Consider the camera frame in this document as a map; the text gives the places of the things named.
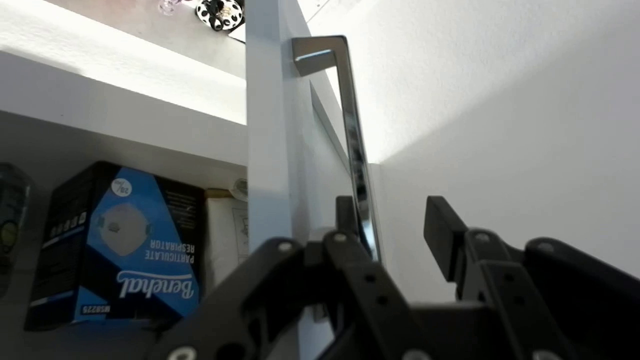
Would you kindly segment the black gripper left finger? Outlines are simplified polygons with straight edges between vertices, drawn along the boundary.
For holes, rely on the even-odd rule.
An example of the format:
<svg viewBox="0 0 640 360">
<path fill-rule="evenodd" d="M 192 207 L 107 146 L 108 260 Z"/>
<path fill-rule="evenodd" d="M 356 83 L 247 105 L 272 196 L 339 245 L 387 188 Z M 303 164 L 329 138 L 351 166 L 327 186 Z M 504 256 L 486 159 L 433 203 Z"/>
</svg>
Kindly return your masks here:
<svg viewBox="0 0 640 360">
<path fill-rule="evenodd" d="M 359 237 L 356 211 L 351 196 L 336 199 L 336 229 L 345 234 Z"/>
</svg>

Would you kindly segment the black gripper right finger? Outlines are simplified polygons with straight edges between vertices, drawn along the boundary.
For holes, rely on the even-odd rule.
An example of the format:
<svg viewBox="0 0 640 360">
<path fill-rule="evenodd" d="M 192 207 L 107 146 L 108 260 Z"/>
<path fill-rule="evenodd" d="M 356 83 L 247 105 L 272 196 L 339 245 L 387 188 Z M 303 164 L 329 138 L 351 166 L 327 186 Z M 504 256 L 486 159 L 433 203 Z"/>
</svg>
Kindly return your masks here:
<svg viewBox="0 0 640 360">
<path fill-rule="evenodd" d="M 424 240 L 447 283 L 458 283 L 469 226 L 445 196 L 427 199 Z"/>
</svg>

